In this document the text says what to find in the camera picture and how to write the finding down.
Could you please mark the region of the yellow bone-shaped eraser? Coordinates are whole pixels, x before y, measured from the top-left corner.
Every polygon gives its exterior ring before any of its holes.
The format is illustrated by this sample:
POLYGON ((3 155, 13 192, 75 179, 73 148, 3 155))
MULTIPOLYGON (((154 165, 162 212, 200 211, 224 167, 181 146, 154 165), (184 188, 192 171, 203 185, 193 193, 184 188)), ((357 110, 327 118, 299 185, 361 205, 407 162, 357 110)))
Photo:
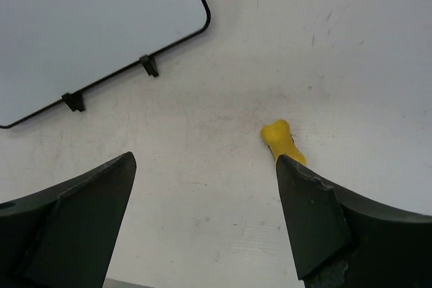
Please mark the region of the yellow bone-shaped eraser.
POLYGON ((269 147, 275 163, 280 156, 286 155, 304 166, 307 165, 306 157, 296 147, 290 124, 286 120, 279 119, 272 124, 263 126, 260 136, 269 147))

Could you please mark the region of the aluminium extrusion rail frame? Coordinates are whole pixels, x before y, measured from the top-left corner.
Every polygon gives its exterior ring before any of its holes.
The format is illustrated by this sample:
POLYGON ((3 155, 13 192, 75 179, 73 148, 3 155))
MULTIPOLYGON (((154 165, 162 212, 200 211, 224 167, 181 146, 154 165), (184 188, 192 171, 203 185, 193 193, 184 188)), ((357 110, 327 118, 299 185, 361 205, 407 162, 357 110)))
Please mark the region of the aluminium extrusion rail frame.
POLYGON ((136 283, 130 283, 127 281, 119 281, 115 279, 106 278, 104 280, 102 288, 151 288, 151 287, 146 285, 139 285, 136 283))

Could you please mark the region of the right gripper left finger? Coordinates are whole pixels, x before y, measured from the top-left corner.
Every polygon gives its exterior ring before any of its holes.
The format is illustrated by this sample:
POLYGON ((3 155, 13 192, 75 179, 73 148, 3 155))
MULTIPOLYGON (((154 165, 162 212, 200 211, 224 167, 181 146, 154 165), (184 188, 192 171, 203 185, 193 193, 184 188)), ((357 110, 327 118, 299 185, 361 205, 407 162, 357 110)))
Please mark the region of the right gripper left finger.
POLYGON ((1 203, 1 286, 102 287, 135 175, 126 152, 1 203))

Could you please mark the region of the white whiteboard black frame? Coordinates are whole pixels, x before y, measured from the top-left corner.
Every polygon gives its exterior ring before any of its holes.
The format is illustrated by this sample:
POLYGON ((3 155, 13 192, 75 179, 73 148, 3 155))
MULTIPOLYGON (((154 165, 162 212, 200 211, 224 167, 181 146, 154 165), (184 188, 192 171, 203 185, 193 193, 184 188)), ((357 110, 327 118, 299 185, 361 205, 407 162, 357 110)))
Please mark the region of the white whiteboard black frame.
POLYGON ((1 127, 65 103, 202 32, 206 0, 1 0, 1 127))

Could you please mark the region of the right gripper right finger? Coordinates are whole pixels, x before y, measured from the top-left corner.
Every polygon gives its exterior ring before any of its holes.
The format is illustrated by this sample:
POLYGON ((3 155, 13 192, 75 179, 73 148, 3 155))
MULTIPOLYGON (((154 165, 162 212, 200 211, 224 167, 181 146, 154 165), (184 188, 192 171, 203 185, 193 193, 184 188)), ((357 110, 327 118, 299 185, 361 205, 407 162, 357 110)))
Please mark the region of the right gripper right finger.
POLYGON ((431 286, 430 216, 361 196, 286 155, 276 172, 305 287, 431 286))

